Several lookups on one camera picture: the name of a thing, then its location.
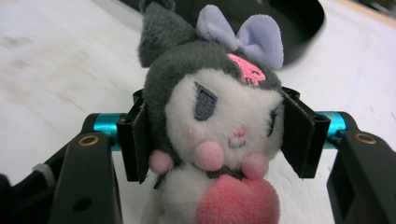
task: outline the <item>stuffed toy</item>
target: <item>stuffed toy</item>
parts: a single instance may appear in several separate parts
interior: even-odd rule
[[[143,1],[138,49],[148,74],[148,115],[158,175],[143,223],[277,223],[276,190],[264,179],[283,136],[279,27],[254,15],[233,33],[215,6],[196,29],[173,1]]]

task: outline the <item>pink nose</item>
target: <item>pink nose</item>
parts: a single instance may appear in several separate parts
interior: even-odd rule
[[[245,136],[245,129],[244,128],[238,129],[238,131],[233,133],[233,136],[235,136],[237,138],[241,138],[241,137]]]

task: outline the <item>teal metal part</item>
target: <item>teal metal part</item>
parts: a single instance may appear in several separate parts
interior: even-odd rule
[[[344,131],[347,129],[343,117],[334,111],[319,111],[317,114],[326,116],[331,120],[323,148],[336,148],[336,143],[343,137]]]
[[[111,150],[120,151],[120,144],[117,136],[117,120],[121,114],[100,114],[96,118],[93,130],[102,132],[111,139]]]

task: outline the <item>pink paw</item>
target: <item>pink paw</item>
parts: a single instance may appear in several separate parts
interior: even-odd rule
[[[242,161],[241,170],[247,178],[263,179],[268,172],[268,160],[259,153],[254,153]]]
[[[163,175],[173,168],[173,161],[169,154],[155,149],[149,155],[148,167],[154,174]]]
[[[194,151],[194,164],[204,171],[217,171],[224,164],[224,154],[217,142],[206,141]]]

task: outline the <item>brass screw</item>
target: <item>brass screw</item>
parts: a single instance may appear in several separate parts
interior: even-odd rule
[[[365,133],[357,133],[357,134],[355,135],[355,137],[356,137],[359,141],[361,141],[361,142],[363,142],[363,143],[365,143],[365,144],[370,144],[370,145],[376,144],[376,140],[375,140],[372,136],[367,135],[367,134],[365,134]]]
[[[95,135],[85,136],[78,140],[78,144],[82,147],[89,147],[99,142],[99,137]]]

